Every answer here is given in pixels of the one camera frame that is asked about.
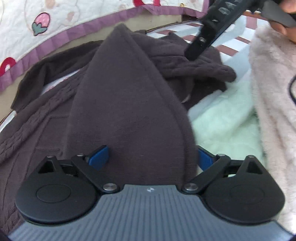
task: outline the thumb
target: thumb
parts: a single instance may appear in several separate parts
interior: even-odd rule
[[[296,0],[283,0],[280,7],[287,13],[296,12]]]

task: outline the human hand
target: human hand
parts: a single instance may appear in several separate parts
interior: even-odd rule
[[[295,13],[296,12],[296,0],[283,0],[280,5],[281,9],[287,13]],[[296,43],[296,27],[293,28],[285,28],[280,23],[270,22],[270,26],[277,32],[283,34],[291,41]]]

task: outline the cable knit trim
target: cable knit trim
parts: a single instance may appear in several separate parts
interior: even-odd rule
[[[60,89],[46,104],[38,108],[31,117],[10,137],[0,144],[0,164],[10,157],[24,140],[32,134],[39,126],[40,122],[55,108],[69,100],[76,94],[77,87],[80,84],[78,75],[64,88]]]

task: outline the brown sweater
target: brown sweater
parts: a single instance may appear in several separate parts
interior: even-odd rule
[[[107,145],[110,159],[101,172],[120,186],[180,187],[196,175],[194,138],[181,101],[198,82],[233,81],[235,73],[213,49],[189,62],[184,48],[176,35],[153,39],[120,25],[103,43],[44,59],[26,74],[12,106],[18,114],[0,134],[4,233],[22,223],[16,192],[46,155],[65,159]],[[43,85],[77,69],[38,97]]]

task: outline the metal screw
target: metal screw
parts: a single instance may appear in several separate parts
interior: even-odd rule
[[[206,42],[206,39],[205,39],[205,38],[203,38],[203,37],[200,37],[200,42],[203,42],[203,43],[205,43],[205,42]]]
[[[196,191],[198,189],[198,186],[194,183],[187,183],[184,186],[186,191]]]
[[[115,191],[117,189],[117,185],[115,183],[106,183],[103,186],[105,191]]]

